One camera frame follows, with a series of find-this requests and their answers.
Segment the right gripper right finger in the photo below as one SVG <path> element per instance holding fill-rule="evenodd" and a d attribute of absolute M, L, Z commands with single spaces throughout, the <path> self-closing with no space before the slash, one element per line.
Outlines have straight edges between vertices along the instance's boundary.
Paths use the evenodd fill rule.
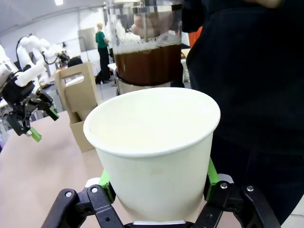
<path fill-rule="evenodd" d="M 252 186 L 241 188 L 220 180 L 209 161 L 204 189 L 206 204 L 194 223 L 196 228 L 216 228 L 223 212 L 233 213 L 243 228 L 279 228 L 281 225 L 262 192 Z"/>

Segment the person's right hand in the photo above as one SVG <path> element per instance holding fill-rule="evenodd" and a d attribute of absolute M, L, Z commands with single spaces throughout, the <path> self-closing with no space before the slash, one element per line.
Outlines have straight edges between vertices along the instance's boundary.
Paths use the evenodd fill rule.
<path fill-rule="evenodd" d="M 131 32 L 141 38 L 154 38 L 172 33 L 178 37 L 182 33 L 182 10 L 134 14 Z"/>

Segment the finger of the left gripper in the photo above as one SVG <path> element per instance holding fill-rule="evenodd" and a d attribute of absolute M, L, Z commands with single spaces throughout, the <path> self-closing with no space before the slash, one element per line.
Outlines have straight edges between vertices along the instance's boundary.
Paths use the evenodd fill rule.
<path fill-rule="evenodd" d="M 32 137 L 36 142 L 40 142 L 42 136 L 30 126 L 31 112 L 18 114 L 16 110 L 9 112 L 7 121 L 18 136 L 26 135 Z"/>
<path fill-rule="evenodd" d="M 38 110 L 46 112 L 54 121 L 59 118 L 53 107 L 53 99 L 41 88 L 30 98 L 30 104 L 36 106 Z"/>

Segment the black background gripper body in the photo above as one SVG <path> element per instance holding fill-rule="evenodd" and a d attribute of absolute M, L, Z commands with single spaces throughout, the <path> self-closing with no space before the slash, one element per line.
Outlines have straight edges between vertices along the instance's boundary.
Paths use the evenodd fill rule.
<path fill-rule="evenodd" d="M 66 51 L 58 52 L 57 57 L 59 58 L 60 63 L 68 63 L 70 61 L 70 57 Z"/>

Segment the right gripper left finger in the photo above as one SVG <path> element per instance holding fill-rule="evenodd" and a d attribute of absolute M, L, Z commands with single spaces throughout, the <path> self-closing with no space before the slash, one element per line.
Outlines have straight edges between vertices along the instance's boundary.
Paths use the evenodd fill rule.
<path fill-rule="evenodd" d="M 95 216 L 102 228 L 123 228 L 124 225 L 112 204 L 116 194 L 109 177 L 103 171 L 97 184 L 80 192 L 63 189 L 57 195 L 43 228 L 79 228 L 88 216 Z"/>

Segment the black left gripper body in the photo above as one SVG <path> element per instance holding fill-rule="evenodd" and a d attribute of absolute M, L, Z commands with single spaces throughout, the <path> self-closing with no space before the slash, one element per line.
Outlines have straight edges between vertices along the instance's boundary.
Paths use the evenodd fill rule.
<path fill-rule="evenodd" d="M 15 83 L 16 80 L 16 76 L 9 76 L 1 87 L 0 96 L 17 113 L 26 113 L 25 104 L 35 85 L 29 81 L 25 86 L 19 86 Z"/>

